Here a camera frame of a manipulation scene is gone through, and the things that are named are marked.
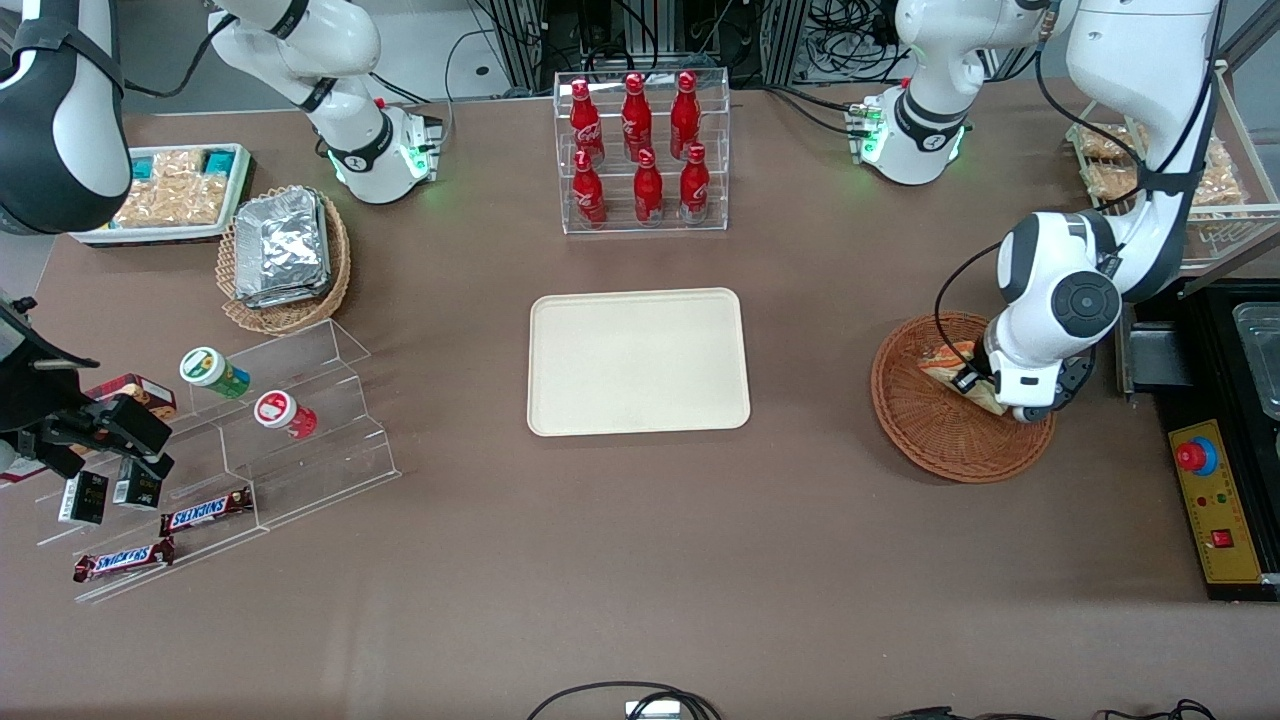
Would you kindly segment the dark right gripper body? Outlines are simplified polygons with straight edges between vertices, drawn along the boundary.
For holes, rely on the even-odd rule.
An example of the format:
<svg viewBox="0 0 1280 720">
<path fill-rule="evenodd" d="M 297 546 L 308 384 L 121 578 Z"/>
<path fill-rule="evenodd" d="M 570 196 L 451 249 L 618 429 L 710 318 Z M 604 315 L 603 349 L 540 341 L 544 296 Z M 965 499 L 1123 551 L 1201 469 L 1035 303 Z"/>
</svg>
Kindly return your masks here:
<svg viewBox="0 0 1280 720">
<path fill-rule="evenodd" d="M 50 421 L 81 434 L 99 430 L 81 391 L 79 372 L 100 361 L 59 348 L 31 324 L 35 299 L 3 296 L 1 432 L 15 443 L 23 432 L 37 434 Z"/>
</svg>

